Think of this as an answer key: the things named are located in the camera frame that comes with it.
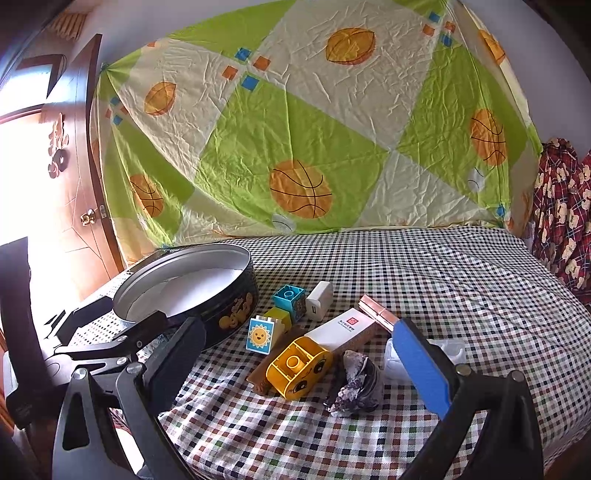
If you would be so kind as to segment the dark pouch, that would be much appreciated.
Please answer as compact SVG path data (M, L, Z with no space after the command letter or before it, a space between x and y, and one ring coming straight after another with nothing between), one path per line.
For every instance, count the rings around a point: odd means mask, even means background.
M377 364L368 355L346 350L339 359L325 409L339 418L370 413L382 404L383 394L384 380Z

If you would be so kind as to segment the brown wooden brush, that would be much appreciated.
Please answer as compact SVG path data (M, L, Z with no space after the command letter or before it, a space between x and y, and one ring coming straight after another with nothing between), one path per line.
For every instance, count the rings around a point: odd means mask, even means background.
M270 367L271 363L273 363L273 360L276 360L280 353L283 353L283 350L287 348L291 342L303 336L304 333L305 330L303 327L294 326L290 331L280 336L280 339L277 340L276 344L271 348L270 354L268 354L266 358L256 366L256 368L253 368L249 373L249 376L246 377L246 381L249 383L250 387L252 387L253 392L262 396L270 394L271 384L266 378L267 369Z

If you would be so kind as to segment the white cork rectangular box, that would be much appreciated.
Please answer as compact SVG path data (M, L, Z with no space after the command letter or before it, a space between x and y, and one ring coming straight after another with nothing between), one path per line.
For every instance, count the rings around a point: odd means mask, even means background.
M370 316L351 308L311 330L308 337L329 352L339 354L363 347L379 331L380 328Z

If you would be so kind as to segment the sun picture toy block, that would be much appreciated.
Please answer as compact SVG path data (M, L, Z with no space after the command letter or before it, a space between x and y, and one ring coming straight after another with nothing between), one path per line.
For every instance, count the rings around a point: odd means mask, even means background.
M285 330L283 322L279 319L256 316L249 320L245 349L249 352L268 355Z

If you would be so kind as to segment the yellow car toy block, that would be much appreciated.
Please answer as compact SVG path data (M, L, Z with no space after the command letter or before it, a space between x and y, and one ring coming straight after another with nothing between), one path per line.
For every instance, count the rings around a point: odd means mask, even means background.
M332 352L308 336L295 339L266 369L266 380L286 400L307 395L328 373Z

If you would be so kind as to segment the yellow toy cube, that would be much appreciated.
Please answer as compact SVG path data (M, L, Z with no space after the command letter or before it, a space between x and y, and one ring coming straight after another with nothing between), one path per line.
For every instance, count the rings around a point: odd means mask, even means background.
M293 326L293 322L291 322L290 318L290 312L280 309L279 307L273 306L273 308L266 310L266 312L263 313L263 316L273 319L273 321L280 322L286 331L290 330L291 326Z

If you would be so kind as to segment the teal bear toy block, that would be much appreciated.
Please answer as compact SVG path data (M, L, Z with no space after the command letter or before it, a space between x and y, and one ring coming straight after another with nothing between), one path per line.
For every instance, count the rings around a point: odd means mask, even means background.
M305 306L305 290L301 287L286 284L280 287L273 294L273 305L276 308L290 313L290 320L297 323L304 317L307 306Z

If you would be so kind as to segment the brass door knob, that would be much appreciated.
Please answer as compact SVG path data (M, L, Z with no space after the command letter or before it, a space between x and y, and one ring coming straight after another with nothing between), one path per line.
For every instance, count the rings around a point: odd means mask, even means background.
M88 209L80 216L80 222L83 226L93 225L96 222L96 211Z

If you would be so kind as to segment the checkered tablecloth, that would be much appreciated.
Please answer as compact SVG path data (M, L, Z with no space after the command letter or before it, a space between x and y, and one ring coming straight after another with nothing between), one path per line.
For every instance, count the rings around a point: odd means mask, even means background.
M281 286L335 288L337 316L370 296L430 339L458 338L477 372L524 373L551 464L590 429L590 315L525 244L499 229L374 230L242 240L259 311ZM257 357L238 332L202 353L159 417L184 459L211 479L395 479L437 424L409 385L379 407L335 418L325 377L290 402L253 393Z

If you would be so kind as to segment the rose gold lighter case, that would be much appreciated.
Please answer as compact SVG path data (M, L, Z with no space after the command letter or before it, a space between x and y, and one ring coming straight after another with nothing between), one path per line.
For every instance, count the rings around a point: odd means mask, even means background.
M396 325L399 318L386 307L377 303L372 297L363 295L359 301L359 308L385 330L390 333L394 332L394 325Z

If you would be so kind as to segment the black round cookie tin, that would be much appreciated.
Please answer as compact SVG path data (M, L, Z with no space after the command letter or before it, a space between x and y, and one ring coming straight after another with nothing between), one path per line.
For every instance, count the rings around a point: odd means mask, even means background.
M148 262L117 289L113 311L133 323L160 311L172 328L197 317L204 324L209 349L242 328L257 301L259 288L249 251L218 243L175 249Z

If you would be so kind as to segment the red plaid bear fabric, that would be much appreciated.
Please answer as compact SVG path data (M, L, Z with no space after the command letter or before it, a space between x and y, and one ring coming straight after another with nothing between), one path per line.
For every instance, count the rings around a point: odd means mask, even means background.
M585 306L590 306L590 157L570 142L543 144L534 184L533 255Z

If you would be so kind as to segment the brown wooden door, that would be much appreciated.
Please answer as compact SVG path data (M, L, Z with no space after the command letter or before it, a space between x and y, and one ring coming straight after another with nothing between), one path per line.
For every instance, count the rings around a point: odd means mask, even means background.
M43 101L1 115L1 239L32 237L48 296L83 299L122 270L89 133L101 40L50 74ZM96 222L83 226L88 209Z

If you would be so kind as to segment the white usb charger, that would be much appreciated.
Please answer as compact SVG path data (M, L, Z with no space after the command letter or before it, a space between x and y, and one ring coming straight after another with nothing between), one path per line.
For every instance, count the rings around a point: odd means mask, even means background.
M332 282L321 281L311 290L305 300L307 306L307 316L311 320L322 320L332 305L334 299L334 287Z

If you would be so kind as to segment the green basketball pattern sheet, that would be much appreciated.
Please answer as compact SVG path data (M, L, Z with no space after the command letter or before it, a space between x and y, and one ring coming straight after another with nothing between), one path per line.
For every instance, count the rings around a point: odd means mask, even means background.
M123 260L228 237L484 225L521 235L541 144L460 1L276 1L105 66L92 108Z

